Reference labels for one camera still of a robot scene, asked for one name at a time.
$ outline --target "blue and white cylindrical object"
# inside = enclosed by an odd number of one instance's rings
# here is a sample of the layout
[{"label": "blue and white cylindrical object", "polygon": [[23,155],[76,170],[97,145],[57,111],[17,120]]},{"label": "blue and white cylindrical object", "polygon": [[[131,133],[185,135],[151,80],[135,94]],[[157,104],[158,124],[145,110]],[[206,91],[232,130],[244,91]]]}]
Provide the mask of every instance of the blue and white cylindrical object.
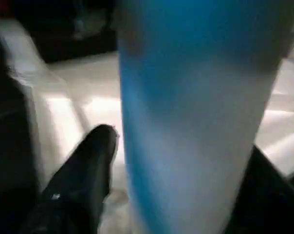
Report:
[{"label": "blue and white cylindrical object", "polygon": [[130,197],[151,234],[230,217],[294,20],[294,0],[122,0]]}]

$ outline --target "black object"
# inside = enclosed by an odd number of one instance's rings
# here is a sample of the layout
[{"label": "black object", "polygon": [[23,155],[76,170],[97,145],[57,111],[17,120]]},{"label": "black object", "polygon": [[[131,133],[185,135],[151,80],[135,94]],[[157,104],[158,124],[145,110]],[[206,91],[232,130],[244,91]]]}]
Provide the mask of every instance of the black object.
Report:
[{"label": "black object", "polygon": [[55,173],[21,234],[95,234],[110,191],[110,164],[117,133],[93,129]]},{"label": "black object", "polygon": [[117,50],[116,32],[110,28],[84,39],[74,38],[77,1],[87,10],[105,10],[107,24],[111,22],[115,0],[9,0],[14,17],[32,36],[46,63]]},{"label": "black object", "polygon": [[23,94],[0,44],[0,234],[15,233],[34,206],[37,177]]},{"label": "black object", "polygon": [[226,234],[294,234],[294,187],[254,147]]}]

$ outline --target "blue tube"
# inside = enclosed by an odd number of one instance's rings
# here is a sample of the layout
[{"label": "blue tube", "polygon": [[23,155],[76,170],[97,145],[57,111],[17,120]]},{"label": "blue tube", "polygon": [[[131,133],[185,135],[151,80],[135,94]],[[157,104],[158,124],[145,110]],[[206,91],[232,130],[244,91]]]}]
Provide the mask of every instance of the blue tube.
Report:
[{"label": "blue tube", "polygon": [[130,198],[151,234],[226,226],[294,20],[294,0],[123,0]]}]

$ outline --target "blue cylinder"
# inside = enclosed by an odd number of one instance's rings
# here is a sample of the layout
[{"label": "blue cylinder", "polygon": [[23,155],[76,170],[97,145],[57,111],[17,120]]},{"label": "blue cylinder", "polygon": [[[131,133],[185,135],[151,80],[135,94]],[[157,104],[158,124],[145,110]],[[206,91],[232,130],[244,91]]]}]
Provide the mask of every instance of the blue cylinder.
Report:
[{"label": "blue cylinder", "polygon": [[151,234],[218,234],[234,205],[294,0],[122,0],[130,199]]}]

